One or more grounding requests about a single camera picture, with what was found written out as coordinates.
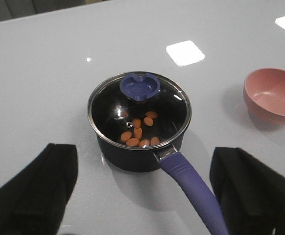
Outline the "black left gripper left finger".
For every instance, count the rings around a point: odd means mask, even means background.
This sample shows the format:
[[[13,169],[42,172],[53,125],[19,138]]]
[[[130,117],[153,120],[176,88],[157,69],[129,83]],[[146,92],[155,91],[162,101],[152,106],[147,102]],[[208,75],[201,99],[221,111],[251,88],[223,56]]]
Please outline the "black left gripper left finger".
[[[0,235],[55,235],[78,176],[75,145],[48,144],[0,188]]]

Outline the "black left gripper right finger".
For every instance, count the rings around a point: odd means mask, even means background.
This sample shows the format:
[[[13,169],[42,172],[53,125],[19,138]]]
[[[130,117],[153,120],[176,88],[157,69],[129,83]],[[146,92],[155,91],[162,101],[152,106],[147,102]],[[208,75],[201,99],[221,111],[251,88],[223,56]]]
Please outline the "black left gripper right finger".
[[[216,147],[210,182],[231,235],[285,235],[285,177],[241,148]]]

